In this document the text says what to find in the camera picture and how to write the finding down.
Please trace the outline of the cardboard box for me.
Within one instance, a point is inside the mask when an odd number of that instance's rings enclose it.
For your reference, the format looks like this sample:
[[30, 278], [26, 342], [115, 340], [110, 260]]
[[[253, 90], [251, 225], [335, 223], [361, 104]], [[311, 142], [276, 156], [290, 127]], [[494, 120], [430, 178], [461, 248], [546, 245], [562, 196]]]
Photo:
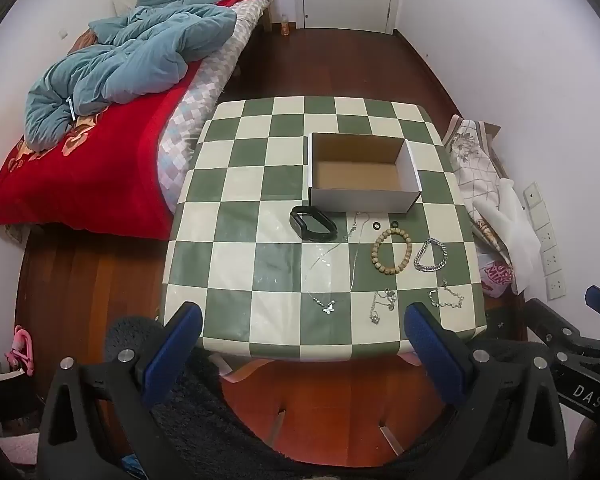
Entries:
[[422, 196], [410, 144], [395, 136], [314, 132], [309, 204], [325, 212], [406, 214]]

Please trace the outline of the pink slipper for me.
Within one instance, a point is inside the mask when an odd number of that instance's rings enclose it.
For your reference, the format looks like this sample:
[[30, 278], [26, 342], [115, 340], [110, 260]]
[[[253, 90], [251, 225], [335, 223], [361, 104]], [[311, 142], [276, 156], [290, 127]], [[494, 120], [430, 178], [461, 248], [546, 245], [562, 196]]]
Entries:
[[28, 376], [34, 373], [33, 341], [27, 330], [20, 325], [14, 328], [12, 348], [5, 354], [9, 369], [23, 370]]

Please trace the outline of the red white plastic bag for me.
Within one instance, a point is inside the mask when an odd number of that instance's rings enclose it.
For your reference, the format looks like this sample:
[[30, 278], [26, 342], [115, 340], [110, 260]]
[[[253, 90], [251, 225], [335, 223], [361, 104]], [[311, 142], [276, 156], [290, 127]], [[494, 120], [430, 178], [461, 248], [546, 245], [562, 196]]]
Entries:
[[479, 254], [478, 265], [482, 291], [491, 298], [500, 298], [513, 284], [514, 274], [510, 266], [490, 254]]

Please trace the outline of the green white checkered tablecloth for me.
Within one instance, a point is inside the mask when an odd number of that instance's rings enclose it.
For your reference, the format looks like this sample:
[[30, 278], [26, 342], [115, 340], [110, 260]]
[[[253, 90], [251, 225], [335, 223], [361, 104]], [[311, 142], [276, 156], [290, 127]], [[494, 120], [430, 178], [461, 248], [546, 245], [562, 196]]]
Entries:
[[[345, 212], [327, 244], [289, 215], [308, 192], [314, 132], [410, 144], [422, 196], [406, 214]], [[343, 361], [411, 350], [404, 310], [420, 302], [469, 339], [486, 328], [470, 220], [440, 136], [414, 104], [284, 96], [220, 104], [176, 205], [161, 321], [190, 301], [202, 348], [268, 360]]]

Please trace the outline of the red bed blanket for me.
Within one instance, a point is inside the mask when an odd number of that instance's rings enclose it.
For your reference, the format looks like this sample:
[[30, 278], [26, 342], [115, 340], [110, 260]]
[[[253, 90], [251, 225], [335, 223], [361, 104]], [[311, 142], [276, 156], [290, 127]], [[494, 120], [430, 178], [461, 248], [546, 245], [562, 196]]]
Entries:
[[78, 118], [50, 150], [32, 151], [22, 136], [0, 170], [0, 226], [61, 223], [166, 240], [174, 211], [158, 183], [158, 143], [202, 60], [166, 91]]

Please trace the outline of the grey checkered mattress sheet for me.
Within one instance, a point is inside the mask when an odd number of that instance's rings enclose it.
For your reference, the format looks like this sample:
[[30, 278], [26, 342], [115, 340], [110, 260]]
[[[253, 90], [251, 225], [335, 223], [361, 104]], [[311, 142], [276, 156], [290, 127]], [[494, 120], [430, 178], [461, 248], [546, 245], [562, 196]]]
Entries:
[[237, 15], [233, 35], [219, 50], [201, 61], [160, 136], [157, 177], [162, 197], [171, 212], [181, 195], [202, 127], [212, 116], [239, 55], [268, 8], [268, 0], [244, 0], [230, 8]]

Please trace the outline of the blue quilted duvet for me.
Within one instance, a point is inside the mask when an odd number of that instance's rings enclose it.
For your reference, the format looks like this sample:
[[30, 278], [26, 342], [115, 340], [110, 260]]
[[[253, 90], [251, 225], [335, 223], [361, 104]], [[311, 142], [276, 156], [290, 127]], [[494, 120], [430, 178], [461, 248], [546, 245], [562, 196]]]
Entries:
[[234, 34], [233, 0], [136, 0], [125, 14], [91, 22], [94, 44], [50, 66], [27, 94], [24, 143], [50, 150], [78, 118], [178, 84], [190, 63]]

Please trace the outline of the small orange bottle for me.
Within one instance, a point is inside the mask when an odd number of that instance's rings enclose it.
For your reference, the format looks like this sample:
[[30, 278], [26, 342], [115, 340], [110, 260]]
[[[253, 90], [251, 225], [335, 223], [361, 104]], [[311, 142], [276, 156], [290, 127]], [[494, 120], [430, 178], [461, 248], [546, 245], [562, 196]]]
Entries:
[[283, 37], [287, 37], [290, 34], [289, 21], [286, 14], [283, 14], [280, 18], [280, 34]]

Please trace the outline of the white wall socket strip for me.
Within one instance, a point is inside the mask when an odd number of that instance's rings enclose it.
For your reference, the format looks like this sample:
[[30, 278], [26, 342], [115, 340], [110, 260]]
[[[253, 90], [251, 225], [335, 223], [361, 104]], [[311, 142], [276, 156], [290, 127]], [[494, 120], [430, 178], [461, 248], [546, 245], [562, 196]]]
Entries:
[[556, 233], [539, 185], [535, 182], [524, 189], [524, 201], [532, 228], [541, 244], [540, 256], [547, 299], [553, 301], [565, 297], [566, 279], [562, 273], [562, 258], [560, 258]]

